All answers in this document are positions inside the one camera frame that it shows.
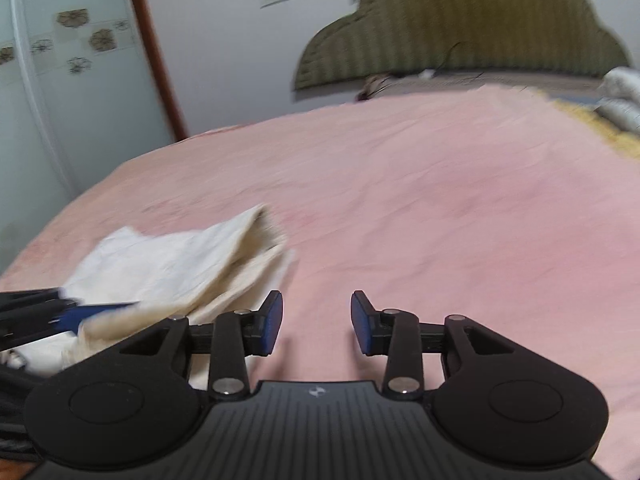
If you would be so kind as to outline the yellow blanket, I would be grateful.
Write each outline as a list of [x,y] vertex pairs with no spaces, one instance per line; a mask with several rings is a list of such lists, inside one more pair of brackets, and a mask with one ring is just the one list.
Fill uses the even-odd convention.
[[614,151],[628,158],[640,159],[638,136],[620,130],[588,106],[564,100],[553,100],[552,103],[558,110],[591,128]]

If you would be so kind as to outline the white lace pants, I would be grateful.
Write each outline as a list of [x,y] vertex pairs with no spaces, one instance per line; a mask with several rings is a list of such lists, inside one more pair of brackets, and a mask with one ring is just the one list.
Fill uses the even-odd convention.
[[193,325],[256,310],[288,275],[294,254],[264,205],[204,230],[147,236],[125,226],[96,245],[62,287],[81,304],[121,304],[79,330],[1,353],[2,363],[51,376],[171,315]]

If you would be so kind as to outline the white printed pillow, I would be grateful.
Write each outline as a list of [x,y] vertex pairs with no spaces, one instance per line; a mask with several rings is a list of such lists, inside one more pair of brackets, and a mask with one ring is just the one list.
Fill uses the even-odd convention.
[[599,86],[601,99],[596,111],[622,131],[639,135],[640,130],[640,76],[629,67],[615,67],[602,79]]

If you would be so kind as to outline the frosted floral wardrobe door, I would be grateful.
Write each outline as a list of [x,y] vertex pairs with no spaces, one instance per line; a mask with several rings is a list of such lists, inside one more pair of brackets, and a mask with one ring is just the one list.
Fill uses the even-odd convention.
[[1,265],[174,140],[131,0],[1,0]]

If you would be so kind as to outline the beige patterned mattress cover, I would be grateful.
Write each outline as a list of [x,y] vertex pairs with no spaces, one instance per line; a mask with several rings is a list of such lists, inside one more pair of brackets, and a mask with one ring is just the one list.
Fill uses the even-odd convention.
[[602,79],[545,72],[433,72],[410,76],[391,74],[369,77],[358,93],[358,101],[382,98],[382,96],[403,96],[411,93],[431,93],[444,91],[466,91],[486,84],[529,89],[544,92],[552,99],[560,99],[578,104],[591,105],[600,99],[599,87]]

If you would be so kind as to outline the olive green padded headboard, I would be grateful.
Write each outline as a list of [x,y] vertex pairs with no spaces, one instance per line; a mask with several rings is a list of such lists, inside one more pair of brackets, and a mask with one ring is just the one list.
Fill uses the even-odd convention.
[[359,0],[309,41],[294,88],[424,70],[601,77],[628,63],[588,0]]

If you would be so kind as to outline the brown wooden wardrobe frame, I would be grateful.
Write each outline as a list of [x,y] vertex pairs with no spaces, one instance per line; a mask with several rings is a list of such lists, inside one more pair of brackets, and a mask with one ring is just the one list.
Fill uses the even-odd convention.
[[131,0],[142,46],[148,60],[157,94],[175,142],[186,140],[188,132],[168,75],[160,43],[154,29],[148,0]]

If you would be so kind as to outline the pink bed sheet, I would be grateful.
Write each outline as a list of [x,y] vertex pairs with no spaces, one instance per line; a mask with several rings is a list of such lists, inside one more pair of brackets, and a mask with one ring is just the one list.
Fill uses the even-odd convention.
[[320,108],[126,162],[3,274],[62,285],[102,238],[199,230],[265,204],[294,262],[254,380],[380,379],[349,298],[450,313],[587,377],[611,410],[597,461],[639,474],[639,164],[539,94],[484,87]]

